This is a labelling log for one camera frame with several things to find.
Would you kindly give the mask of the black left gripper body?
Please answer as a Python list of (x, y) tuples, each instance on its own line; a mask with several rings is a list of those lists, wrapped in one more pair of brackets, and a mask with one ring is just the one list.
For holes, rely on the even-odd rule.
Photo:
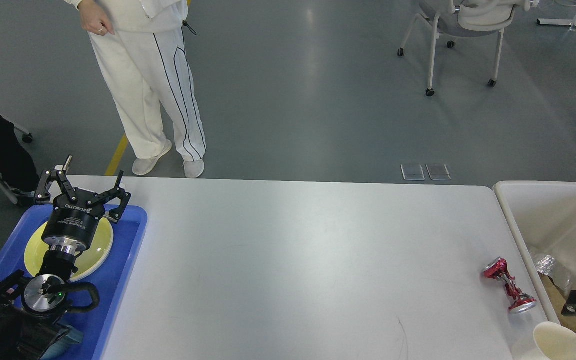
[(46, 223), (41, 239), (49, 250), (69, 255), (84, 252), (92, 245), (99, 221), (105, 215), (105, 205), (96, 202), (95, 196), (81, 194), (72, 198), (60, 194), (55, 198), (54, 210)]

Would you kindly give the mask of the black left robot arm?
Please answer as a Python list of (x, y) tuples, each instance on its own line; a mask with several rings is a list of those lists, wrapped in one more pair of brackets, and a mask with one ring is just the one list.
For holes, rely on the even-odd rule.
[(120, 171), (114, 187), (96, 193), (73, 187), (67, 178), (72, 157), (61, 168), (46, 170), (35, 191), (37, 204), (53, 211), (41, 239), (48, 249), (35, 276), (19, 269), (0, 281), (0, 360), (39, 360), (73, 330), (61, 319), (99, 306), (96, 285), (73, 282), (78, 256), (88, 251), (102, 219), (118, 223), (131, 194), (122, 187)]

